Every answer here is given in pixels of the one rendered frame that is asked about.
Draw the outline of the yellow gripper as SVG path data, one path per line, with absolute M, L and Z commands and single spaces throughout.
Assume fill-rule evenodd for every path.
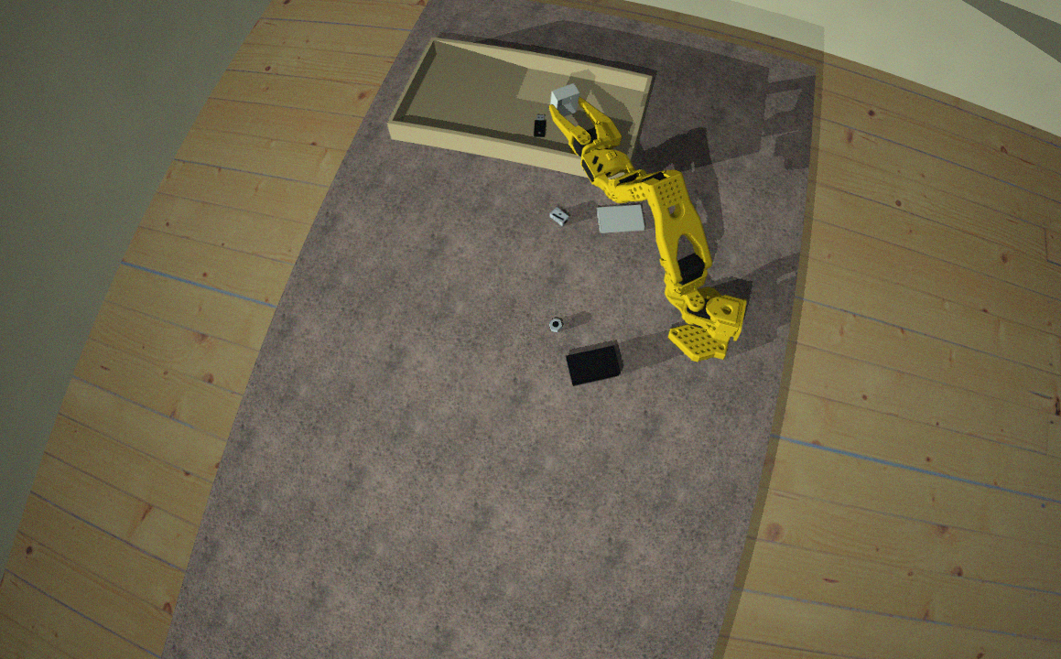
M 554 118 L 554 124 L 562 131 L 568 139 L 570 149 L 573 149 L 570 151 L 571 154 L 576 153 L 575 155 L 582 157 L 586 153 L 591 153 L 591 149 L 593 148 L 596 150 L 612 149 L 621 144 L 621 131 L 618 131 L 618 126 L 613 123 L 612 118 L 592 107 L 591 103 L 586 102 L 581 97 L 578 99 L 578 104 L 586 116 L 591 118 L 594 125 L 593 128 L 585 131 L 582 126 L 575 126 L 563 115 L 560 115 L 559 110 L 554 107 L 554 104 L 547 106 L 547 110 L 550 110 L 552 118 Z

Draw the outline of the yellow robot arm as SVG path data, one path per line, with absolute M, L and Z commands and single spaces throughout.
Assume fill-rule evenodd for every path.
M 659 260 L 666 270 L 665 295 L 669 304 L 679 308 L 682 319 L 690 324 L 673 327 L 668 340 L 693 362 L 702 362 L 711 355 L 724 360 L 730 339 L 735 337 L 740 329 L 743 299 L 721 296 L 717 289 L 703 287 L 709 274 L 706 268 L 711 267 L 709 243 L 700 214 L 689 198 L 682 172 L 673 168 L 646 174 L 643 168 L 634 170 L 629 156 L 609 148 L 591 149 L 591 153 L 582 155 L 580 164 L 591 184 L 604 190 L 607 200 L 615 203 L 648 200 L 655 218 Z M 622 176 L 607 179 L 622 172 Z M 672 214 L 669 206 L 674 206 Z M 693 243 L 695 253 L 677 260 L 682 235 Z M 692 326 L 694 324 L 700 327 Z

